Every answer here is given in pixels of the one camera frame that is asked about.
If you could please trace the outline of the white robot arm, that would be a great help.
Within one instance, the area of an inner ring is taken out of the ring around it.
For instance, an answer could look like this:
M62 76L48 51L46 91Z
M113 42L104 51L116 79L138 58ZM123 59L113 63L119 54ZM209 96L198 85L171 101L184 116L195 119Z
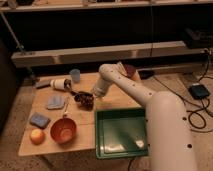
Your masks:
M183 101L171 91L154 91L123 75L120 64L102 64L92 91L107 94L115 84L145 108L151 171L198 171Z

